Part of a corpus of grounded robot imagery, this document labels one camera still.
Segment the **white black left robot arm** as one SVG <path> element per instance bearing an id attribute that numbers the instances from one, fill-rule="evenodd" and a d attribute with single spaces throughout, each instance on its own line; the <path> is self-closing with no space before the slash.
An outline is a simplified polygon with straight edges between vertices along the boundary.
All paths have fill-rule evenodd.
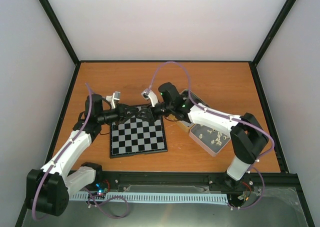
<path id="1" fill-rule="evenodd" d="M 100 164 L 85 162 L 76 172 L 70 173 L 80 155 L 93 143 L 102 130 L 102 125 L 121 124 L 139 110 L 126 104 L 103 109 L 105 99 L 99 94 L 90 94 L 85 101 L 85 110 L 80 113 L 72 132 L 50 161 L 41 169 L 32 169 L 26 178 L 26 206 L 32 217 L 41 212 L 60 216 L 70 197 L 81 189 L 103 185 L 104 175 Z"/>

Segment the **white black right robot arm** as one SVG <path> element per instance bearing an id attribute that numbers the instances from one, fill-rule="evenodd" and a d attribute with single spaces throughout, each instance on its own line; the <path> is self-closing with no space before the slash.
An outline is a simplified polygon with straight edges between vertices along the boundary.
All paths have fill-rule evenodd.
<path id="1" fill-rule="evenodd" d="M 136 116 L 149 123 L 162 116 L 173 115 L 177 120 L 203 125 L 226 135 L 232 142 L 234 158 L 226 174 L 234 181 L 239 181 L 254 163 L 263 155 L 263 149 L 272 137 L 260 126 L 254 115 L 232 115 L 214 110 L 191 94 L 184 96 L 170 82 L 162 84 L 158 91 L 163 101 L 150 89 L 145 89 L 141 96 L 150 101 Z"/>

